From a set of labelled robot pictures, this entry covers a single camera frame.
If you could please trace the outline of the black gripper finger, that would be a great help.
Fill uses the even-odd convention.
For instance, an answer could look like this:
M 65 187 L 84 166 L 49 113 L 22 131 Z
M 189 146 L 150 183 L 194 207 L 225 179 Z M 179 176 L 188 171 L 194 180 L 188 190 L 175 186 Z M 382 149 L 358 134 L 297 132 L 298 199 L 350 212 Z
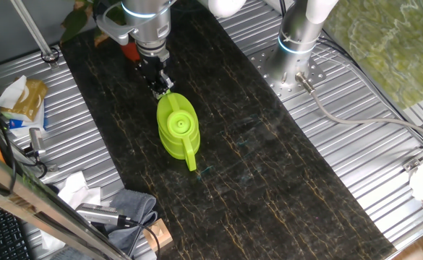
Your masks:
M 160 81 L 163 84 L 166 91 L 170 90 L 174 86 L 174 82 L 171 78 L 164 72 L 164 70 L 160 70 Z
M 160 100 L 165 95 L 165 87 L 161 83 L 149 84 L 149 89 L 151 90 L 153 97 L 157 100 Z

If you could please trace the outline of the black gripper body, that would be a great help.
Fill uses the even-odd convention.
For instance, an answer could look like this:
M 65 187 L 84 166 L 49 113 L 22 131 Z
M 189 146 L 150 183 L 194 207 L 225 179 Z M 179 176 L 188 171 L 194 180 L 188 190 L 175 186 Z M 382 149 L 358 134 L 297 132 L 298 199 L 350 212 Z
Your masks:
M 140 62 L 140 71 L 142 76 L 152 89 L 165 89 L 167 84 L 161 74 L 167 75 L 165 63 L 158 57 L 142 57 Z

